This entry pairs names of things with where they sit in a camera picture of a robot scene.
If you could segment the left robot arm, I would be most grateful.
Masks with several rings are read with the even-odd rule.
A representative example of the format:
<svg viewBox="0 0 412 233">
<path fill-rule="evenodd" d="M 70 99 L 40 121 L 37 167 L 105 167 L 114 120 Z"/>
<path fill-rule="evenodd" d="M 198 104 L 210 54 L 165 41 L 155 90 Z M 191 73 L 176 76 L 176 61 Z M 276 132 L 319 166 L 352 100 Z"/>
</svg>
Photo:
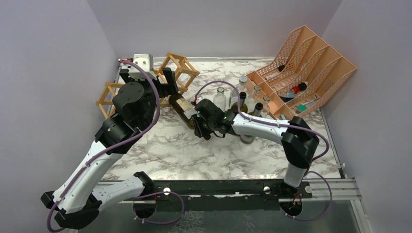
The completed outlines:
<svg viewBox="0 0 412 233">
<path fill-rule="evenodd" d="M 178 92 L 174 72 L 166 67 L 161 83 L 152 71 L 131 67 L 120 74 L 125 79 L 112 102 L 115 113 L 107 118 L 95 134 L 89 151 L 57 190 L 45 192 L 41 201 L 49 209 L 48 222 L 54 220 L 58 230 L 82 229 L 107 207 L 120 201 L 149 198 L 153 180 L 144 172 L 131 178 L 98 188 L 104 174 L 158 121 L 160 100 Z"/>
</svg>

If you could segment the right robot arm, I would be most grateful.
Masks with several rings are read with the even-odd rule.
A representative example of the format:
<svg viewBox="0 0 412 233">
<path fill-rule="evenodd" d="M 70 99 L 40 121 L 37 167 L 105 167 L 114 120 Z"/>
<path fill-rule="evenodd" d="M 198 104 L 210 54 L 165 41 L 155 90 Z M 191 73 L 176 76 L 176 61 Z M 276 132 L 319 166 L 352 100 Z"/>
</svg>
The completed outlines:
<svg viewBox="0 0 412 233">
<path fill-rule="evenodd" d="M 272 120 L 249 115 L 238 110 L 223 112 L 210 100 L 201 100 L 192 116 L 195 135 L 206 140 L 210 135 L 248 135 L 270 140 L 282 145 L 288 167 L 281 193 L 291 198 L 300 190 L 300 183 L 310 168 L 319 145 L 319 137 L 300 117 L 292 120 Z"/>
</svg>

